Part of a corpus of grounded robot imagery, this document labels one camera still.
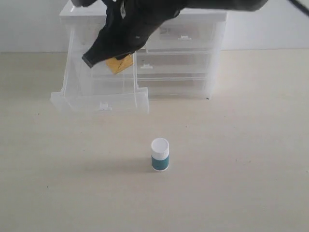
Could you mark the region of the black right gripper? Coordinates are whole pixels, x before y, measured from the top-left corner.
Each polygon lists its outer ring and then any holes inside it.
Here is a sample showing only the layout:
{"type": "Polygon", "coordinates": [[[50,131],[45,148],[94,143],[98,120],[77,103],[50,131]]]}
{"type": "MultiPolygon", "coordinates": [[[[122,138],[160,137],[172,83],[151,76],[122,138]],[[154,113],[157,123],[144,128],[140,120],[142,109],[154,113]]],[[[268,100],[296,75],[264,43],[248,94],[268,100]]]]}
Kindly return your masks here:
{"type": "Polygon", "coordinates": [[[141,49],[150,35],[183,9],[182,0],[103,0],[104,27],[82,59],[89,68],[141,49]]]}

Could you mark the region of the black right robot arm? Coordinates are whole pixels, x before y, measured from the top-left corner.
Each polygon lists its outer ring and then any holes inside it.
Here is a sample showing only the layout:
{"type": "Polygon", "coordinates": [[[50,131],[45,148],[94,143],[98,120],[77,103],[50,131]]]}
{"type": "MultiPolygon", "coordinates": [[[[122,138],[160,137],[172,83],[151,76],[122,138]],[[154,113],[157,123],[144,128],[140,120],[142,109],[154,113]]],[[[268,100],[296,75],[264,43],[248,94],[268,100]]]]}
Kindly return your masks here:
{"type": "Polygon", "coordinates": [[[164,22],[185,8],[254,12],[265,0],[105,0],[106,21],[82,59],[92,68],[110,58],[121,60],[141,49],[164,22]]]}

